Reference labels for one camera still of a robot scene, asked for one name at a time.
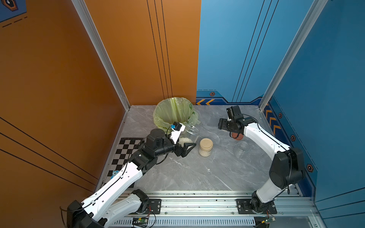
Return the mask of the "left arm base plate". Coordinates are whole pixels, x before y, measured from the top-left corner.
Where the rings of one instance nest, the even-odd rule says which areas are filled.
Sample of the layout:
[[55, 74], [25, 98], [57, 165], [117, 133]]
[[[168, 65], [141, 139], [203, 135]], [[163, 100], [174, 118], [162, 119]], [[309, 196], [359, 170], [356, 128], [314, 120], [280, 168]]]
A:
[[155, 215], [161, 212], [161, 199], [149, 199], [148, 201], [143, 201], [140, 208], [133, 214], [147, 215], [153, 212]]

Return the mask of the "green circuit board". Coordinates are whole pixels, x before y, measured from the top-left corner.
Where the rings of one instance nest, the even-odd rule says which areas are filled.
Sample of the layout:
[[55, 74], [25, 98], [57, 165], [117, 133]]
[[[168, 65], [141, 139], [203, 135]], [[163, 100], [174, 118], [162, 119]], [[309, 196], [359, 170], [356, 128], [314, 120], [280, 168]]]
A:
[[263, 220], [260, 224], [265, 226], [265, 228], [268, 228], [270, 226], [270, 224], [275, 221], [276, 221], [275, 217], [268, 217], [265, 220]]
[[149, 224], [149, 218], [147, 217], [134, 217], [132, 220], [132, 228], [147, 228]]

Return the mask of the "black white checkerboard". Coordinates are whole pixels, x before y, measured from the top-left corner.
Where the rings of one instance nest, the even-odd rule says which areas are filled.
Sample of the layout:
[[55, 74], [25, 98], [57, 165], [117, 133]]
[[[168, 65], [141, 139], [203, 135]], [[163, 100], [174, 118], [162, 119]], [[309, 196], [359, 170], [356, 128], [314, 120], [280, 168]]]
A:
[[112, 153], [111, 161], [106, 166], [106, 173], [103, 177], [101, 187], [111, 180], [113, 171], [121, 171], [129, 157], [138, 150], [143, 138], [122, 137], [117, 148]]

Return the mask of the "red jar lid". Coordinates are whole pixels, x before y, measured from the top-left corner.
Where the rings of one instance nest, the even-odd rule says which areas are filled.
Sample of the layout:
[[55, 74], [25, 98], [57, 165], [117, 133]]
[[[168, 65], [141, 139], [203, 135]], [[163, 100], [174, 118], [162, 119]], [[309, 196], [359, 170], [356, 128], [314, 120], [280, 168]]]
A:
[[242, 140], [244, 138], [244, 135], [239, 134], [239, 133], [230, 133], [230, 137], [232, 139], [235, 139], [237, 141], [240, 141], [240, 140]]

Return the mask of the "glass jar with rice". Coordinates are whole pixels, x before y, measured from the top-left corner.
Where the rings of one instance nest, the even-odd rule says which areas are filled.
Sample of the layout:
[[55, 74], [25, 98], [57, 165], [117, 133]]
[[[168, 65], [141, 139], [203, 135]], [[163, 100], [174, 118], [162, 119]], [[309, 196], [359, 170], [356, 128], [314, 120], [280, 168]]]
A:
[[234, 147], [233, 152], [238, 159], [241, 159], [250, 149], [251, 146], [246, 141], [242, 141], [237, 143], [237, 145]]

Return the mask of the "yellow-green plastic bin liner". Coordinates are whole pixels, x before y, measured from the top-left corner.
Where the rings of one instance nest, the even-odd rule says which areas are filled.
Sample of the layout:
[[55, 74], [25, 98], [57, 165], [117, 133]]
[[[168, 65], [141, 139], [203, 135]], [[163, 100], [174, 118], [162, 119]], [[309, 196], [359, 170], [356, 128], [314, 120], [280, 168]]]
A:
[[193, 104], [184, 97], [172, 97], [159, 102], [153, 112], [153, 121], [157, 128], [163, 130], [167, 130], [174, 122], [185, 126], [200, 123]]

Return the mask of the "blue owl figurine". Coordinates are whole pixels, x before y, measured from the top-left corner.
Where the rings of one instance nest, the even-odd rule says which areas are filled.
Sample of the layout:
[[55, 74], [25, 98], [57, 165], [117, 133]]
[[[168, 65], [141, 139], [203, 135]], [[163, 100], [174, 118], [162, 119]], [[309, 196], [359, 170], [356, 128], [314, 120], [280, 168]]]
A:
[[113, 179], [115, 176], [117, 176], [119, 173], [119, 171], [113, 171], [112, 172], [112, 176], [111, 176], [111, 179]]

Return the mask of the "left aluminium corner post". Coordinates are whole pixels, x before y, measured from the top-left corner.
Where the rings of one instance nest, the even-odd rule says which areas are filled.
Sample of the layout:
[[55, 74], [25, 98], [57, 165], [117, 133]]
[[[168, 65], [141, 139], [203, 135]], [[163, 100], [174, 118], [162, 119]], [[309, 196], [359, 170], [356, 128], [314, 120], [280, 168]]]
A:
[[112, 61], [108, 55], [108, 52], [102, 42], [101, 36], [97, 30], [97, 27], [91, 17], [91, 14], [87, 8], [86, 2], [82, 0], [72, 0], [74, 8], [76, 9], [79, 18], [96, 50], [98, 57], [103, 64], [103, 67], [126, 111], [130, 110], [130, 103], [127, 99], [125, 91], [121, 85]]

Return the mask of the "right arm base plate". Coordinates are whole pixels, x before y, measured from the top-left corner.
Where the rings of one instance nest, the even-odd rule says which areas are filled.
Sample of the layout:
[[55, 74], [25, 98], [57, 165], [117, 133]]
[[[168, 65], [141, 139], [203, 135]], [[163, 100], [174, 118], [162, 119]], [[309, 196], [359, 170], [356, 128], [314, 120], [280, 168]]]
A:
[[236, 204], [239, 214], [277, 214], [274, 201], [262, 203], [259, 199], [237, 199]]

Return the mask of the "right aluminium corner post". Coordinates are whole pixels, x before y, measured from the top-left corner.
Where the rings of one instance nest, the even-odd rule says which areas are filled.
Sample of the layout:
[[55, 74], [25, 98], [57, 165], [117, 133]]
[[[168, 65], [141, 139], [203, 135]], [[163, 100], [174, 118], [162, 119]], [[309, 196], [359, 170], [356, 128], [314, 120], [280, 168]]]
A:
[[297, 55], [298, 51], [300, 50], [301, 46], [306, 40], [308, 34], [312, 30], [315, 22], [317, 21], [327, 2], [328, 0], [313, 1], [295, 37], [293, 38], [283, 60], [281, 61], [275, 75], [273, 76], [267, 90], [265, 91], [265, 94], [259, 104], [260, 111], [263, 111], [266, 105], [269, 103], [269, 100], [271, 99], [277, 87], [279, 86], [281, 80], [285, 76], [287, 70], [292, 64], [295, 56]]

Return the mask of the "aluminium corner post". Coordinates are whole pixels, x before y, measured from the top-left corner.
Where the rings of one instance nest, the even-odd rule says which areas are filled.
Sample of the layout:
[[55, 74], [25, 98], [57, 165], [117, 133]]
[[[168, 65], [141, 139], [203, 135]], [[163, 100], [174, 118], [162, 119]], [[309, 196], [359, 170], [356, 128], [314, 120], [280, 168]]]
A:
[[97, 30], [97, 27], [91, 17], [91, 14], [87, 8], [86, 2], [82, 0], [72, 0], [74, 8], [76, 9], [79, 18], [96, 50], [98, 57], [103, 64], [103, 67], [126, 111], [130, 110], [130, 103], [127, 99], [125, 91], [121, 85], [112, 61], [108, 55], [108, 52], [102, 42], [101, 36]]
[[266, 105], [269, 103], [269, 100], [271, 99], [277, 87], [279, 86], [281, 80], [285, 76], [287, 70], [292, 64], [295, 56], [297, 55], [298, 51], [300, 50], [301, 46], [306, 40], [308, 34], [312, 30], [315, 22], [317, 21], [327, 2], [328, 0], [313, 1], [295, 37], [293, 38], [283, 60], [281, 61], [275, 75], [273, 76], [267, 90], [265, 91], [265, 94], [259, 104], [260, 111], [263, 111]]

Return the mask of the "left green circuit board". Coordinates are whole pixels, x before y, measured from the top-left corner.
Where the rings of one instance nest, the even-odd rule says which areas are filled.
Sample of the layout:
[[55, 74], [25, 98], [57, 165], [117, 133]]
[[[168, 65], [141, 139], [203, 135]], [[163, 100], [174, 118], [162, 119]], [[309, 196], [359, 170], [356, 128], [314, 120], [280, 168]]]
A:
[[147, 228], [149, 224], [149, 218], [147, 217], [134, 217], [132, 220], [132, 228]]

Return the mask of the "right green circuit board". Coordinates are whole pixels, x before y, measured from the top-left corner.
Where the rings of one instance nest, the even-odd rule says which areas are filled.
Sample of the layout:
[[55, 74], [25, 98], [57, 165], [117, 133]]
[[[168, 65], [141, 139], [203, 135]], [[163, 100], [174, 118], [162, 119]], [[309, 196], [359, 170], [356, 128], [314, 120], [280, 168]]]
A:
[[265, 220], [263, 220], [260, 224], [265, 226], [265, 228], [268, 228], [270, 226], [270, 224], [275, 221], [276, 221], [275, 217], [268, 217]]

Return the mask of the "aluminium front rail frame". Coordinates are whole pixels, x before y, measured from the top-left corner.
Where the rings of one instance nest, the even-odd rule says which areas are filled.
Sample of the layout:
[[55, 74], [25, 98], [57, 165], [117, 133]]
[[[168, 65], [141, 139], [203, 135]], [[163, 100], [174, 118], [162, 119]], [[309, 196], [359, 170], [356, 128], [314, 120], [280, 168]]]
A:
[[[117, 201], [124, 200], [132, 192], [122, 193]], [[147, 228], [159, 226], [236, 226], [265, 227], [260, 223], [268, 217], [276, 221], [273, 228], [289, 218], [306, 218], [312, 228], [323, 228], [325, 223], [310, 198], [283, 195], [274, 200], [277, 214], [239, 214], [237, 199], [249, 199], [246, 192], [149, 192], [149, 199], [161, 199], [161, 212], [147, 215], [129, 214], [110, 227], [132, 227], [134, 217], [147, 217]]]

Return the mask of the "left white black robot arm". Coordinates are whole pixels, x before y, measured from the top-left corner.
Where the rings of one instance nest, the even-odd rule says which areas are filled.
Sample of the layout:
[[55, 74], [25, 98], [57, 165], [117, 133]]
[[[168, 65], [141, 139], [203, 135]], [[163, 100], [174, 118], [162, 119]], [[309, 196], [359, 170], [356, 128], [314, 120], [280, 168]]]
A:
[[147, 211], [149, 197], [140, 189], [124, 200], [117, 201], [127, 188], [158, 164], [162, 155], [174, 153], [186, 157], [196, 147], [195, 142], [179, 143], [184, 127], [168, 131], [154, 129], [141, 141], [125, 166], [109, 182], [82, 202], [77, 200], [61, 210], [66, 228], [108, 228], [117, 220], [131, 214]]

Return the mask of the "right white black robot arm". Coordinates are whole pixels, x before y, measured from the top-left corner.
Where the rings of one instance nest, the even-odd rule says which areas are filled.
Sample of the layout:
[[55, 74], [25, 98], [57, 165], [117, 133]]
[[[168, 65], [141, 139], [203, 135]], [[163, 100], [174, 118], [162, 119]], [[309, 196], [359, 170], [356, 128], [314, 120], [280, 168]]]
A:
[[226, 109], [228, 118], [221, 118], [218, 128], [243, 135], [254, 141], [272, 160], [269, 179], [252, 194], [249, 208], [256, 214], [267, 212], [274, 199], [306, 177], [303, 152], [279, 141], [259, 125], [256, 118], [245, 117], [239, 106]]

